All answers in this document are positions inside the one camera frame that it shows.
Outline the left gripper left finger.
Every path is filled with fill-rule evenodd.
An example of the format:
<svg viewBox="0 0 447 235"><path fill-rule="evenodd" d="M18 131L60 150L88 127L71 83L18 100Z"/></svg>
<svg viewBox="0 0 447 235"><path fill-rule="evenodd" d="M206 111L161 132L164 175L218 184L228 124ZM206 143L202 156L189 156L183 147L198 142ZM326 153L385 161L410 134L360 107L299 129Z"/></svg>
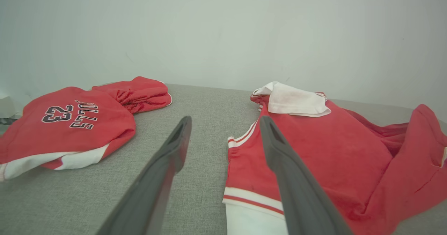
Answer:
<svg viewBox="0 0 447 235"><path fill-rule="evenodd" d="M99 235L158 235L176 173L182 170L192 119L183 117L107 217Z"/></svg>

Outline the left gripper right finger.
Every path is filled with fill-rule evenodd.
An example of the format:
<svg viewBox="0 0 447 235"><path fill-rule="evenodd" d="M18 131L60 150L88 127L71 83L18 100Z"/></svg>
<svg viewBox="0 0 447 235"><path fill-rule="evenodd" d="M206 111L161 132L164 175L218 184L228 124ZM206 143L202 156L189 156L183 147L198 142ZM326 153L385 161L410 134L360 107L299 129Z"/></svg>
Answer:
<svg viewBox="0 0 447 235"><path fill-rule="evenodd" d="M289 235L351 235L323 188L268 116L259 127L268 167L275 173Z"/></svg>

